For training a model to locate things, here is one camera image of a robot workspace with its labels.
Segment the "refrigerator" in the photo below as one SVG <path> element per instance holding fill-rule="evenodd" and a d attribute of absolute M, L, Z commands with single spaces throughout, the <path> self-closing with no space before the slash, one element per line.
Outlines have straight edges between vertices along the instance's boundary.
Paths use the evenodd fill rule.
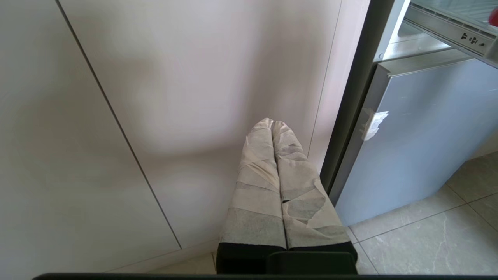
<path fill-rule="evenodd" d="M 372 0 L 321 180 L 344 225 L 437 192 L 498 128 L 498 0 Z"/>

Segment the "tile floor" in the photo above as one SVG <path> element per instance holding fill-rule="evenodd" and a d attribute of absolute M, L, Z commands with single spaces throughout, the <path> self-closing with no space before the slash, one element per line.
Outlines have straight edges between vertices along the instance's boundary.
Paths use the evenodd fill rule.
<path fill-rule="evenodd" d="M 433 196 L 348 228 L 361 274 L 498 275 L 498 152 L 467 161 Z M 151 273 L 214 274 L 206 254 Z"/>

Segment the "refrigerator door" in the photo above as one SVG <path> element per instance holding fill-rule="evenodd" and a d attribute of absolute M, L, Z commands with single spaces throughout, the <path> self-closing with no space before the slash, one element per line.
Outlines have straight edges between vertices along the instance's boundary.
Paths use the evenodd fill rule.
<path fill-rule="evenodd" d="M 332 189 L 351 225 L 443 186 L 498 124 L 498 70 L 444 50 L 378 65 Z"/>

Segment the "cabinet door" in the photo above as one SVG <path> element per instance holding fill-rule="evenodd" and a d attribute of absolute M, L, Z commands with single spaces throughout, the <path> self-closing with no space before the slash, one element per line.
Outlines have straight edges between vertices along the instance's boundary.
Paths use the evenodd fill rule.
<path fill-rule="evenodd" d="M 0 1 L 0 278 L 179 249 L 57 4 Z"/>
<path fill-rule="evenodd" d="M 61 3 L 182 247 L 218 237 L 257 121 L 308 151 L 340 0 Z"/>

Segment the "shelf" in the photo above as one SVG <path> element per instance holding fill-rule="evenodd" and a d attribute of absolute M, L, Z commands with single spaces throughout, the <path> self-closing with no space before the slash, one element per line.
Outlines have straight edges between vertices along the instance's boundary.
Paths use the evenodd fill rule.
<path fill-rule="evenodd" d="M 409 24 L 495 68 L 498 29 L 488 24 L 498 0 L 414 0 L 405 14 Z"/>

